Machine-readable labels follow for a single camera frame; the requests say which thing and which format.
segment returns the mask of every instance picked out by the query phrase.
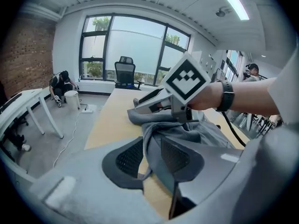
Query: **white bucket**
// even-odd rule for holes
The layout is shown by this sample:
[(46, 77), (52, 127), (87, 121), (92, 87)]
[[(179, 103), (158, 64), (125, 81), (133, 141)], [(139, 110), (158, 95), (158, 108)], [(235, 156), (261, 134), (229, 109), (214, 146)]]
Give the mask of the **white bucket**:
[(67, 91), (64, 96), (69, 109), (78, 111), (81, 108), (77, 91)]

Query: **brick wall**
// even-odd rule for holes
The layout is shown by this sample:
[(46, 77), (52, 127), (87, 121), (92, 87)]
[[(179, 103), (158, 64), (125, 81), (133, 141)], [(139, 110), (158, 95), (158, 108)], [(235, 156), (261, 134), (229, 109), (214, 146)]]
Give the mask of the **brick wall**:
[(16, 18), (0, 51), (0, 81), (8, 98), (22, 90), (49, 86), (55, 25), (29, 14)]

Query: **fluorescent light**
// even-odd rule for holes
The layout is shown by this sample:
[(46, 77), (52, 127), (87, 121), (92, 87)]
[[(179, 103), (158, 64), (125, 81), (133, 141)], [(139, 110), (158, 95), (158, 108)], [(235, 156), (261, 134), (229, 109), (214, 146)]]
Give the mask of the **fluorescent light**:
[(238, 16), (241, 20), (249, 20), (247, 12), (245, 11), (245, 8), (243, 7), (240, 0), (227, 0), (227, 1), (233, 7), (233, 9), (238, 14)]

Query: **desk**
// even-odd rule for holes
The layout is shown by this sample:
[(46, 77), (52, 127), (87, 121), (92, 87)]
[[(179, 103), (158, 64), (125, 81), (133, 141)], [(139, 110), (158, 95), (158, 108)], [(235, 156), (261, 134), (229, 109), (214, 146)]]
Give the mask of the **desk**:
[[(13, 120), (18, 117), (22, 112), (23, 108), (26, 107), (29, 115), (31, 116), (33, 122), (39, 129), (39, 131), (44, 134), (43, 128), (39, 125), (37, 122), (37, 119), (35, 118), (30, 103), (32, 100), (38, 98), (40, 104), (42, 105), (43, 109), (46, 112), (47, 117), (50, 120), (50, 123), (52, 124), (54, 130), (57, 132), (58, 136), (62, 139), (63, 135), (58, 129), (54, 119), (52, 118), (50, 111), (48, 110), (48, 107), (46, 105), (46, 102), (44, 100), (44, 97), (42, 97), (41, 92), (43, 89), (35, 89), (35, 90), (28, 90), (28, 91), (22, 91), (22, 95), (18, 97), (14, 102), (12, 102), (4, 111), (2, 114), (0, 114), (0, 139), (2, 138), (5, 130), (9, 127), (9, 125), (13, 122)], [(18, 175), (22, 175), (24, 173), (27, 173), (26, 170), (20, 168), (17, 164), (13, 163), (8, 157), (2, 153), (2, 150), (0, 151), (0, 156), (3, 160), (3, 162), (11, 168), (15, 173)]]
[[(95, 122), (86, 143), (85, 149), (100, 147), (102, 145), (126, 138), (142, 136), (140, 126), (133, 125), (128, 119), (127, 110), (132, 109), (133, 98), (142, 98), (148, 92), (124, 89), (114, 89)], [(214, 109), (204, 111), (206, 117), (213, 123), (221, 126), (221, 131), (227, 136), (232, 144), (239, 149), (244, 147), (239, 144), (231, 133), (224, 117)], [(234, 126), (237, 134), (246, 143), (249, 139)], [(144, 158), (140, 164), (139, 172), (145, 173), (148, 164)], [(171, 205), (171, 193), (158, 180), (157, 176), (151, 175), (143, 182), (144, 196), (157, 212), (168, 219)]]

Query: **cap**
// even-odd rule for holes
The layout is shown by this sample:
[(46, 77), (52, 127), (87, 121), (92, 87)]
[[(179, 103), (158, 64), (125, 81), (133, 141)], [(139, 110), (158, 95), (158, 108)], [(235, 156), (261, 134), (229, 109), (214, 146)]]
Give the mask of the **cap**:
[(65, 70), (65, 71), (63, 71), (63, 72), (61, 72), (61, 76), (62, 76), (62, 79), (64, 80), (64, 81), (67, 81), (67, 80), (69, 80), (70, 78), (69, 78), (69, 73)]
[(249, 67), (248, 67), (249, 70), (251, 70), (251, 69), (253, 69), (253, 68), (256, 68), (256, 69), (257, 69), (257, 72), (258, 72), (258, 66), (257, 66), (257, 64), (252, 63), (252, 64), (250, 64)]

